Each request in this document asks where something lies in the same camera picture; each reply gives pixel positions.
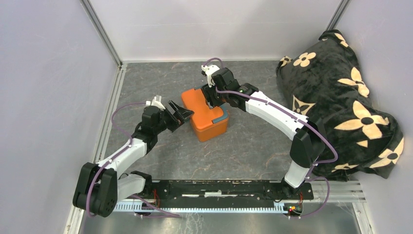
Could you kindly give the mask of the orange medicine kit box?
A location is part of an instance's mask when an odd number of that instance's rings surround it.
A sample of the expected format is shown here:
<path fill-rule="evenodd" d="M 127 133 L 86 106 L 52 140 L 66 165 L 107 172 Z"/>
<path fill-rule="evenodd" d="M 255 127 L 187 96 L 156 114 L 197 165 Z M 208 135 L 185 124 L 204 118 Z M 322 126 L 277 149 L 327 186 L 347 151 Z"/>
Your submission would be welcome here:
<path fill-rule="evenodd" d="M 227 131 L 229 113 L 223 106 L 210 107 L 201 89 L 190 89 L 181 94 L 183 105 L 194 112 L 191 126 L 200 142 L 211 140 Z"/>

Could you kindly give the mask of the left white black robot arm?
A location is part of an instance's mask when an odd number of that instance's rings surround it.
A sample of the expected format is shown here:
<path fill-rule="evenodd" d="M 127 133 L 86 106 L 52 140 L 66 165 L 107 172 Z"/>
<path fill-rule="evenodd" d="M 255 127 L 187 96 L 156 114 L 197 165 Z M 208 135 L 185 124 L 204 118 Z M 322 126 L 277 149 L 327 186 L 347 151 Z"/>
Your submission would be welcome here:
<path fill-rule="evenodd" d="M 137 160 L 146 156 L 165 130 L 174 132 L 193 116 L 192 110 L 168 102 L 172 110 L 158 101 L 147 101 L 141 121 L 128 141 L 115 153 L 98 163 L 85 163 L 80 170 L 72 204 L 91 217 L 108 217 L 118 202 L 129 197 L 148 198 L 153 192 L 152 177 L 133 171 L 122 174 Z"/>

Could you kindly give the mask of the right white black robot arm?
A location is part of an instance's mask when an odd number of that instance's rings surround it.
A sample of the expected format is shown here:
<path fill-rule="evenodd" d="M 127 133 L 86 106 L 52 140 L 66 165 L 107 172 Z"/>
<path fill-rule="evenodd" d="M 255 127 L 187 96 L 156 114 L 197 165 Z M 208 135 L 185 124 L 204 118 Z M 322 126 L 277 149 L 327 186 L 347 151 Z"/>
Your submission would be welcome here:
<path fill-rule="evenodd" d="M 228 103 L 231 107 L 265 120 L 292 141 L 289 153 L 292 162 L 282 179 L 281 192 L 284 197 L 294 199 L 300 194 L 302 183 L 326 148 L 325 129 L 321 120 L 311 120 L 283 107 L 249 83 L 239 84 L 226 67 L 203 65 L 201 69 L 207 79 L 207 84 L 201 90 L 210 106 Z"/>

